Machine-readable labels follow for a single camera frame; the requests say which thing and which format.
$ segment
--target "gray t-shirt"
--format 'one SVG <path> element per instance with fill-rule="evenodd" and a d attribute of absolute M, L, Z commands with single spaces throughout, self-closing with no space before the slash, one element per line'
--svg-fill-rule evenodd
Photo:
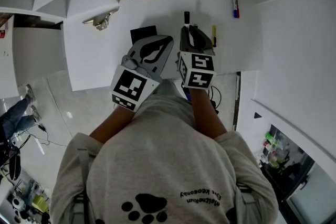
<path fill-rule="evenodd" d="M 72 139 L 52 194 L 53 224 L 68 223 L 64 212 L 83 191 L 76 150 L 83 147 L 87 194 L 106 224 L 276 220 L 274 191 L 239 133 L 213 140 L 196 131 L 189 102 L 152 96 L 105 144 L 81 133 Z"/>

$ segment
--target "person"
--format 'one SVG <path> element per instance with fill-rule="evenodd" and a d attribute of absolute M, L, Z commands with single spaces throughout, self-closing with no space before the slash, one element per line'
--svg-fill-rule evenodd
<path fill-rule="evenodd" d="M 69 208 L 85 187 L 96 224 L 275 222 L 271 184 L 241 135 L 223 126 L 207 92 L 190 89 L 191 103 L 159 92 L 137 113 L 118 106 L 90 136 L 70 141 L 51 222 L 72 223 Z M 78 148 L 89 152 L 85 187 Z"/>
<path fill-rule="evenodd" d="M 27 130 L 41 120 L 33 105 L 30 107 L 32 115 L 23 116 L 29 105 L 33 102 L 35 102 L 35 96 L 31 86 L 27 84 L 25 97 L 0 117 L 0 132 L 3 133 L 7 141 L 11 139 L 14 133 Z"/>

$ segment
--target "paw print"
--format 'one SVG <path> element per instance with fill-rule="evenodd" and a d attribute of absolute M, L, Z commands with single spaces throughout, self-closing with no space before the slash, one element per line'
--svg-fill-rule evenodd
<path fill-rule="evenodd" d="M 165 198 L 155 197 L 151 194 L 138 194 L 135 197 L 141 210 L 146 213 L 142 218 L 143 224 L 150 224 L 154 220 L 154 216 L 151 215 L 155 212 L 159 212 L 167 205 L 167 200 Z M 133 204 L 130 201 L 124 202 L 121 209 L 125 212 L 130 212 L 133 209 Z M 136 221 L 140 218 L 140 213 L 138 211 L 131 211 L 128 214 L 128 219 L 131 221 Z M 167 219 L 167 214 L 165 211 L 157 213 L 156 220 L 158 222 L 165 222 Z"/>

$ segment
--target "shoe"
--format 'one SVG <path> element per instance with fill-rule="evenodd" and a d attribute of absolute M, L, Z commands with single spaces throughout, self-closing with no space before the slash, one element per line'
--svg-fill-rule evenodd
<path fill-rule="evenodd" d="M 27 95 L 29 95 L 29 97 L 31 98 L 31 102 L 35 102 L 35 96 L 33 93 L 33 89 L 31 88 L 31 86 L 29 84 L 26 85 L 26 91 L 27 91 Z"/>
<path fill-rule="evenodd" d="M 36 123 L 40 122 L 42 120 L 41 116 L 37 113 L 36 108 L 32 105 L 30 107 L 30 110 L 32 111 L 32 115 L 34 117 L 34 120 Z"/>

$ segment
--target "floor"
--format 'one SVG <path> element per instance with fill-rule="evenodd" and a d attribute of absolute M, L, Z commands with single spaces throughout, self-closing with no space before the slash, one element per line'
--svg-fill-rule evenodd
<path fill-rule="evenodd" d="M 181 81 L 175 84 L 179 91 Z M 49 145 L 42 144 L 31 137 L 21 149 L 22 168 L 37 182 L 52 191 L 62 156 L 66 145 L 78 132 L 90 134 L 112 111 L 113 103 L 109 94 L 109 87 L 73 92 L 68 72 L 61 71 L 40 78 L 30 83 L 36 102 L 33 104 L 42 117 L 41 123 L 46 128 Z M 214 82 L 222 94 L 222 101 L 217 108 L 218 116 L 229 130 L 233 126 L 234 106 L 236 96 L 236 75 L 226 74 L 217 76 Z M 24 89 L 19 92 L 24 96 Z M 4 113 L 14 105 L 20 97 L 0 100 L 0 113 Z M 218 104 L 219 93 L 214 89 L 213 100 Z M 32 127 L 29 133 L 42 139 L 47 134 L 38 127 Z M 16 138 L 20 146 L 28 137 L 24 133 Z"/>

